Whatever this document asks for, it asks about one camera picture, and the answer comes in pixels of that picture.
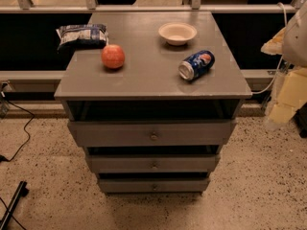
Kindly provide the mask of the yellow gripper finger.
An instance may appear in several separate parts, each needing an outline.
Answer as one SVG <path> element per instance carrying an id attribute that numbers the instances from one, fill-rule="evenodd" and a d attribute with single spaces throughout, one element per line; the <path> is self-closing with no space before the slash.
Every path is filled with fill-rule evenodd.
<path id="1" fill-rule="evenodd" d="M 264 43 L 261 52 L 267 55 L 281 55 L 285 28 L 282 28 L 272 39 Z"/>

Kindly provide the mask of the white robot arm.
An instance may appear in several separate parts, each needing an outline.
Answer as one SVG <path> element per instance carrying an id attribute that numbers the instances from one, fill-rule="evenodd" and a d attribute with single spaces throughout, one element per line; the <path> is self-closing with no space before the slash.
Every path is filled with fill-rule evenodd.
<path id="1" fill-rule="evenodd" d="M 277 95 L 266 110 L 266 126 L 275 130 L 286 125 L 307 104 L 307 2 L 261 47 L 261 52 L 281 55 L 295 67 L 274 85 Z"/>

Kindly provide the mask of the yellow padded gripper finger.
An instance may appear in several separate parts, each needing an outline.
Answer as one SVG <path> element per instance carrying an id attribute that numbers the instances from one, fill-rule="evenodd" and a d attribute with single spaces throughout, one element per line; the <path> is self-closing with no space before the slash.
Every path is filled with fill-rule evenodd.
<path id="1" fill-rule="evenodd" d="M 307 68 L 296 67 L 288 73 L 278 72 L 271 97 L 265 112 L 264 126 L 268 130 L 277 130 L 307 104 Z"/>

